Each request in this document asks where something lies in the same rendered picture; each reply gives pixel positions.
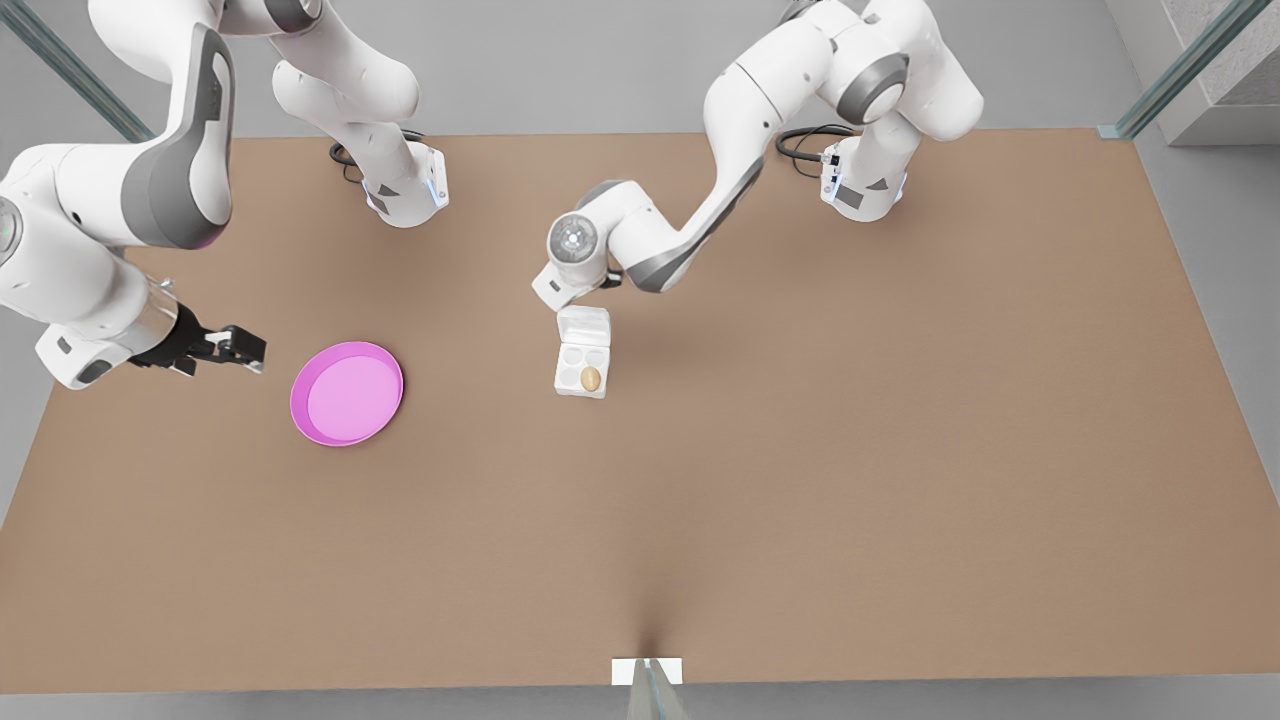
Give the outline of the white egg box base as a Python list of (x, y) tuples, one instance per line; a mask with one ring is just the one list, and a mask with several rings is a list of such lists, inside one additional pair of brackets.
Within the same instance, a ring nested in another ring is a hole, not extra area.
[[(588, 365), (598, 368), (603, 375), (602, 387), (594, 393), (586, 392), (580, 382), (580, 373)], [(563, 396), (604, 398), (608, 388), (609, 372), (611, 347), (561, 343), (556, 364), (556, 392)]]

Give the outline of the white egg box lid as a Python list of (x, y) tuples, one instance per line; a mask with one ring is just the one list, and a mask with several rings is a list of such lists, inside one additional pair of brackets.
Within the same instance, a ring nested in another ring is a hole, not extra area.
[(563, 345), (611, 347), (611, 314), (604, 307), (570, 305), (556, 319)]

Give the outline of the pink round plate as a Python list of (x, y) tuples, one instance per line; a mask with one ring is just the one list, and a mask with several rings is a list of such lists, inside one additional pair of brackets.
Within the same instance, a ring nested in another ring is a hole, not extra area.
[(289, 395), (298, 432), (328, 447), (358, 445), (387, 427), (404, 396), (397, 359), (380, 345), (343, 342), (315, 354)]

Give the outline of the silver frame post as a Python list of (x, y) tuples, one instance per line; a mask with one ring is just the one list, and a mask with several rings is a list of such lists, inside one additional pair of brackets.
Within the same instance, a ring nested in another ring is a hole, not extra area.
[(156, 137), (24, 0), (0, 0), (0, 23), (8, 27), (120, 137), (134, 143)]
[(1098, 127), (1170, 146), (1280, 146), (1280, 0), (1103, 0), (1140, 82)]
[(626, 720), (689, 720), (676, 692), (682, 683), (680, 657), (611, 660), (611, 684), (630, 687)]

